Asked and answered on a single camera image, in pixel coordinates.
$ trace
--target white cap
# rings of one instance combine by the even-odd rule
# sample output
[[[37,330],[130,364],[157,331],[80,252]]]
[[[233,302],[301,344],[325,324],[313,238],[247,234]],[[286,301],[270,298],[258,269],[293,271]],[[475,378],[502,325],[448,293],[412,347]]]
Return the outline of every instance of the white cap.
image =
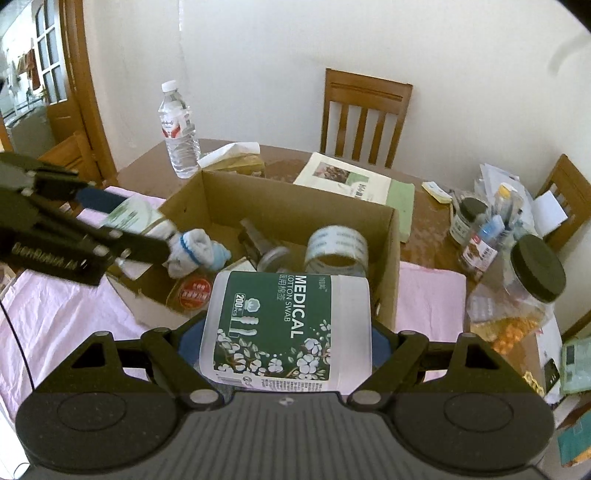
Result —
[[[162,84],[162,91],[164,93],[172,92],[176,89],[177,89],[177,81],[176,80],[171,80],[169,82],[164,82]]]

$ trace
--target wooden door frame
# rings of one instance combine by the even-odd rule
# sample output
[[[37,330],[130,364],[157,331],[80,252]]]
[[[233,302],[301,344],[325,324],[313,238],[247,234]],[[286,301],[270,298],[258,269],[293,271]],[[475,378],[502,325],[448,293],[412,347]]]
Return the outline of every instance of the wooden door frame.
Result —
[[[117,169],[100,118],[86,47],[83,0],[58,0],[61,38],[65,59],[66,91],[82,115],[90,146],[104,179],[115,177]],[[0,145],[13,151],[4,121],[0,121]]]

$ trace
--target red label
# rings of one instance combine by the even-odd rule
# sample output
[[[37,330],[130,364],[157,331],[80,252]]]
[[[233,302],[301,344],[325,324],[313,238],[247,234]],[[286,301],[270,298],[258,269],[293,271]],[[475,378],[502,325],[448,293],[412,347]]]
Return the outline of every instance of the red label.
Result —
[[[212,285],[205,278],[190,278],[178,291],[178,302],[186,310],[203,307],[212,294]]]

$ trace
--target book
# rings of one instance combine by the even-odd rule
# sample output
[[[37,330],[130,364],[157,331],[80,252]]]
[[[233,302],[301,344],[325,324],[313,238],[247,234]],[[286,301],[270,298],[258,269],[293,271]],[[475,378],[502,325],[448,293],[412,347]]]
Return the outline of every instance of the book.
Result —
[[[411,183],[314,153],[294,184],[392,207],[400,218],[400,241],[407,242],[410,237],[414,208]]]

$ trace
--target black jar lid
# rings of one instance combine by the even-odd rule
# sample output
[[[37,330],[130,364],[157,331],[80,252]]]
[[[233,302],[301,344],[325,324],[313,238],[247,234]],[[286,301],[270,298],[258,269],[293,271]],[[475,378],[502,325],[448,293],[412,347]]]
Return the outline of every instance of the black jar lid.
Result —
[[[460,213],[468,221],[472,223],[476,217],[486,211],[486,203],[481,202],[474,197],[467,197],[462,200],[460,204]]]
[[[511,263],[521,284],[539,301],[552,303],[564,291],[564,267],[541,238],[526,235],[519,239],[511,250]]]

